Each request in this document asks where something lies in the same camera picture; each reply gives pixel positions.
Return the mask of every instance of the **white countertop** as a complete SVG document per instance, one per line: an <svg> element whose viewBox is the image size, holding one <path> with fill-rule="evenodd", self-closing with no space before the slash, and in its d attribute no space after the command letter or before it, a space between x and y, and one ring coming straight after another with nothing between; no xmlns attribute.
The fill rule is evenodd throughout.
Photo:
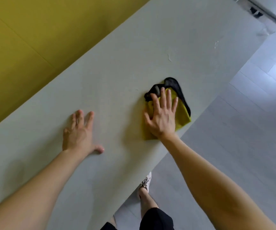
<svg viewBox="0 0 276 230"><path fill-rule="evenodd" d="M259 48L262 28L232 0L151 0L0 123L0 201L60 152L72 112L93 110L105 153L75 171L48 229L100 229L167 153L142 140L144 93L176 78L195 121Z"/></svg>

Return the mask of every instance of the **forearm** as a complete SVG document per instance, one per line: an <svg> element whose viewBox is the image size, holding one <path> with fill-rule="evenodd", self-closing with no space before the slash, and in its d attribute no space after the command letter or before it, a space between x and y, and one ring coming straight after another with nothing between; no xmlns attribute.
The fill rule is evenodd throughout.
<svg viewBox="0 0 276 230"><path fill-rule="evenodd" d="M209 217L216 213L239 214L243 209L244 213L260 212L235 182L190 149L178 136L167 137L163 144L173 156L193 197Z"/></svg>
<svg viewBox="0 0 276 230"><path fill-rule="evenodd" d="M59 193L80 162L71 152L61 152L0 204L0 229L44 229Z"/></svg>

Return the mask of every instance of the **microfiber cloth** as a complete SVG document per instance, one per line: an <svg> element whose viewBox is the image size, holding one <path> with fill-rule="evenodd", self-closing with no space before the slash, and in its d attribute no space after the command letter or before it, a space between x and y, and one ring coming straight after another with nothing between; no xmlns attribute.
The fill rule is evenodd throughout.
<svg viewBox="0 0 276 230"><path fill-rule="evenodd" d="M150 118L152 118L154 114L154 107L153 107L151 93L156 94L158 99L160 99L160 89L162 87L166 89L166 93L168 89L171 90L172 100L178 97L178 106L175 112L175 131L177 131L181 129L183 126L185 126L186 124L191 122L191 111L189 106L186 103L183 92L181 91L181 87L178 84L176 79L172 77L167 77L164 80L163 84L153 85L150 91L144 95L145 101L147 102L147 109L148 109L149 116ZM144 128L143 132L144 132L145 140L156 139L156 137L152 135L146 128Z"/></svg>

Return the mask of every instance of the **yellow wall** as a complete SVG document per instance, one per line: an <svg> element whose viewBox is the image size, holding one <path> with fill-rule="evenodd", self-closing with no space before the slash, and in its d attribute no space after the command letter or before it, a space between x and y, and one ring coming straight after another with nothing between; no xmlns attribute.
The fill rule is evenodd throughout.
<svg viewBox="0 0 276 230"><path fill-rule="evenodd" d="M0 0L0 122L149 0Z"/></svg>

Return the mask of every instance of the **person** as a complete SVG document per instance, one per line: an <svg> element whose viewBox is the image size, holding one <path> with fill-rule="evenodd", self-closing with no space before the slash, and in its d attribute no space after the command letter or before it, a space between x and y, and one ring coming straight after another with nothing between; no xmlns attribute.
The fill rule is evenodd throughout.
<svg viewBox="0 0 276 230"><path fill-rule="evenodd" d="M175 111L171 92L161 90L160 102L154 103L152 118L144 110L145 124L168 149L199 206L217 230L276 230L276 225L254 201L228 176L188 147L175 133ZM84 124L81 110L72 115L72 125L63 132L63 151L39 174L0 203L0 230L45 229L59 193L76 167L94 150L102 153L101 145L92 143L94 113ZM140 229L173 229L173 220L159 209L149 195L151 173L140 184ZM115 230L112 218L103 230Z"/></svg>

